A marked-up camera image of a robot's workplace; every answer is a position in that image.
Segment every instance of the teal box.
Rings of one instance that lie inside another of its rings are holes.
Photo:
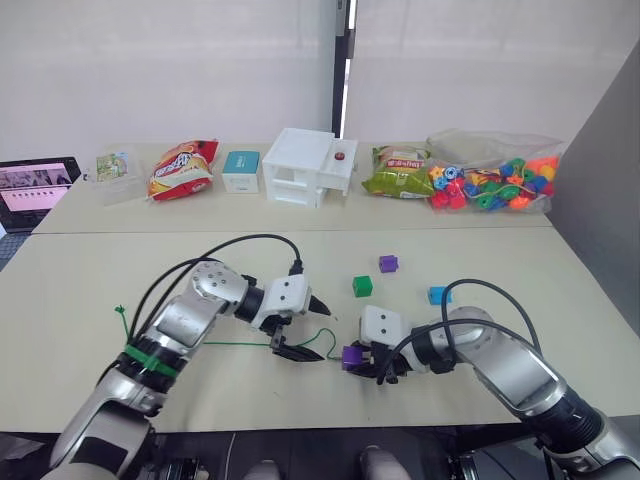
[[[229,152],[222,170],[222,180],[229,193],[258,193],[260,152]]]

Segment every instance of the plastic bag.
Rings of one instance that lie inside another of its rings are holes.
[[[374,173],[362,182],[367,192],[396,198],[425,198],[434,194],[426,150],[385,145],[373,147],[372,153]]]
[[[436,209],[547,212],[560,140],[448,130],[427,139]]]
[[[169,150],[153,169],[149,179],[149,197],[170,200],[191,195],[211,185],[211,165],[217,148],[217,140],[194,140]]]

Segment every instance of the purple block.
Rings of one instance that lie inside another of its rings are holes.
[[[384,255],[380,257],[378,263],[382,273],[395,272],[398,269],[398,257],[395,255]]]
[[[342,369],[352,370],[364,363],[364,349],[362,347],[342,347]]]

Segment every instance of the red chip bag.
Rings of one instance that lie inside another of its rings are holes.
[[[194,140],[169,150],[153,169],[148,196],[154,200],[170,200],[191,195],[210,185],[217,149],[217,140]]]

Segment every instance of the robotic arm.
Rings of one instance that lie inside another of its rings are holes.
[[[282,334],[294,315],[307,311],[330,314],[312,296],[302,274],[278,278],[262,290],[255,279],[222,262],[198,263],[186,290],[125,346],[60,435],[51,455],[54,470],[45,478],[92,478],[87,471],[94,472],[94,478],[135,478],[152,442],[147,417],[158,414],[220,315],[233,315],[267,333],[277,355],[293,361],[323,360],[312,350],[287,345]]]
[[[449,319],[492,321],[476,307],[458,308]],[[420,328],[413,329],[398,313],[374,306],[364,308],[360,322],[361,340],[345,348],[343,366],[370,378],[377,376],[391,350]],[[589,478],[640,478],[640,447],[580,398],[529,345],[491,327],[450,328],[460,360],[469,363],[483,385],[530,427],[561,468],[577,476],[593,475]],[[416,336],[393,361],[386,380],[397,383],[398,375],[408,371],[444,373],[440,367],[449,354],[444,328]],[[591,473],[596,471],[607,476]]]

